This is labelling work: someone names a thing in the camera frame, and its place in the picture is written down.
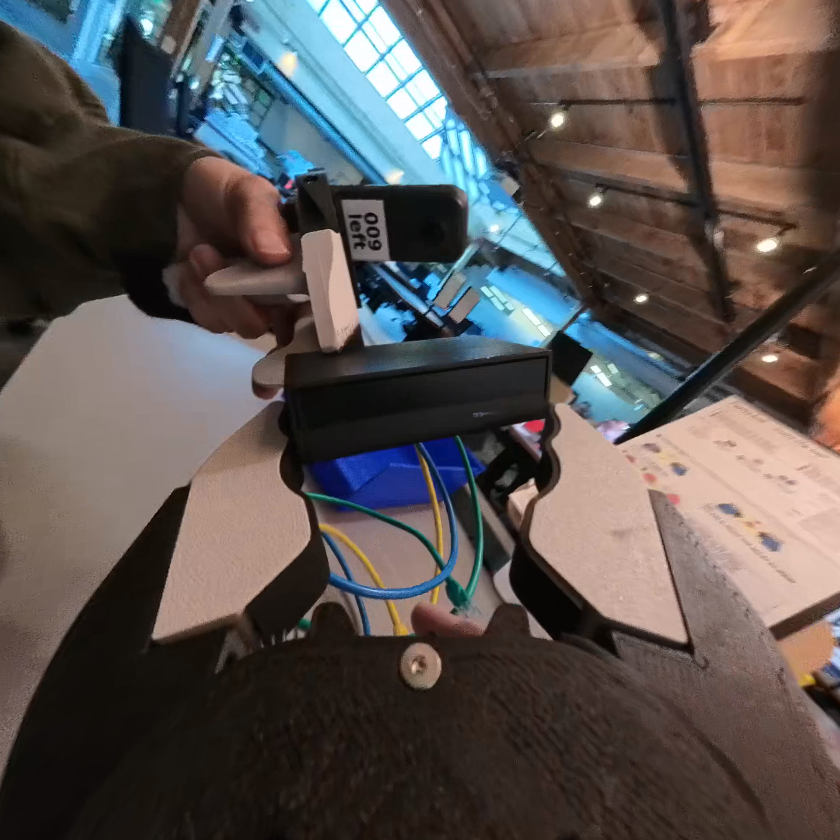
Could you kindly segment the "person's right hand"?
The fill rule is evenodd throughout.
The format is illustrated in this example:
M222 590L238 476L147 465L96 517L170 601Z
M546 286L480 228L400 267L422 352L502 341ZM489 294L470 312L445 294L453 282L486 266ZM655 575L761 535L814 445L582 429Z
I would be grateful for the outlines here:
M411 622L417 637L481 637L485 629L468 618L447 613L430 603L414 606Z

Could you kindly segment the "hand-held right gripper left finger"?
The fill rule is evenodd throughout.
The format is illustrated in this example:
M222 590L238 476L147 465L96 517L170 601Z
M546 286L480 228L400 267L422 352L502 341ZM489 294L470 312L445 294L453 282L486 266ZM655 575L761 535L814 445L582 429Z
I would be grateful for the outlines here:
M270 403L188 486L152 631L157 644L218 629L251 647L279 642L324 594L329 561L285 409Z

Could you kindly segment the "blue plastic bin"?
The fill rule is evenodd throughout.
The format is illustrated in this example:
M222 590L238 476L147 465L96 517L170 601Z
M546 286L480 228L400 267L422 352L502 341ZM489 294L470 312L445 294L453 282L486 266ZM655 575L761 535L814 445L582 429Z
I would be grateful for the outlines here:
M450 494L467 485L463 459L452 437L428 440L424 446ZM386 510L426 505L427 483L414 445L307 465L313 485L331 497Z

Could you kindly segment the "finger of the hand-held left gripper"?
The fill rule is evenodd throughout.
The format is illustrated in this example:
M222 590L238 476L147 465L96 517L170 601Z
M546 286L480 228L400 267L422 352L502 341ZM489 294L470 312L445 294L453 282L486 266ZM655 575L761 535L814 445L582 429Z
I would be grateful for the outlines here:
M339 233L324 228L301 236L302 268L321 350L339 353L360 328L350 267Z
M273 324L275 346L251 372L251 390L262 400L276 397L285 386L287 361L292 355L319 353L317 327L311 313L277 313Z

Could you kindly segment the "black network switch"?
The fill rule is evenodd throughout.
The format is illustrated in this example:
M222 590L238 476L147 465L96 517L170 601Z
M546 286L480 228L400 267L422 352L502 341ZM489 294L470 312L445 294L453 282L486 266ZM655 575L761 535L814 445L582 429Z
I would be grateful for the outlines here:
M485 335L299 353L280 428L306 464L545 418L552 354Z

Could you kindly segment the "person's left hand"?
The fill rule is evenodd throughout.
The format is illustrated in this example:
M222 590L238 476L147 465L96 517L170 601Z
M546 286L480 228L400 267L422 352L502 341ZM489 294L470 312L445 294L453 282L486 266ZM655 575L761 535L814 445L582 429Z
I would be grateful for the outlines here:
M204 285L211 274L242 259L265 267L291 260L290 235L275 187L230 161L204 156L186 170L178 207L170 277L194 323L246 340L273 333L278 346L288 344L296 319L292 307L216 297Z

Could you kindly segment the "skylight window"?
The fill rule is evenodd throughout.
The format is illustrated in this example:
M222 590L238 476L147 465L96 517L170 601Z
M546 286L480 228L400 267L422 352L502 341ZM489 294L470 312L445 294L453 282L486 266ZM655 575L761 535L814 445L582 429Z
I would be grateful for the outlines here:
M472 202L483 199L480 182L489 169L484 150L384 6L376 1L309 5L427 156Z

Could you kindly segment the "printed instruction board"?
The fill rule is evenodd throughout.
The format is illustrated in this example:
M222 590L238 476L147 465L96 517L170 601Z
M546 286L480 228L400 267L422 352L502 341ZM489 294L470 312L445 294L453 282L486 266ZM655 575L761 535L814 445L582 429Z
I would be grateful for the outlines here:
M838 609L838 453L736 396L618 448L777 638Z

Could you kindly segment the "ceiling track spotlights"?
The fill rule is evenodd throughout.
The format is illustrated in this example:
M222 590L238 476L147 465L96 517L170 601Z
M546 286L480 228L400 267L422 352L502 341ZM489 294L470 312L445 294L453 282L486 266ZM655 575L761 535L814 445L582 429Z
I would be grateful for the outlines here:
M711 168L665 103L574 104L532 154L615 307L716 350L781 294L781 231L712 202Z

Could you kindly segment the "black board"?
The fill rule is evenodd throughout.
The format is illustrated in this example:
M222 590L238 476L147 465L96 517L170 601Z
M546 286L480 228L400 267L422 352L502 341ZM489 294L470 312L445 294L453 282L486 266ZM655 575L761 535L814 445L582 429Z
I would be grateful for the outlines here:
M593 357L591 350L562 331L554 334L548 349L553 377L568 387L572 387Z

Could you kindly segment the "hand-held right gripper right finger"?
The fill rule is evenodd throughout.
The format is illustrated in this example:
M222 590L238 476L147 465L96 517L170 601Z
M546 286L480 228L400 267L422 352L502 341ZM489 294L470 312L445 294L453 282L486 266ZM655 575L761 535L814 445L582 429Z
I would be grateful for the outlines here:
M697 536L667 497L567 405L552 404L535 497L511 562L514 595L553 641L615 636L693 654L678 570Z

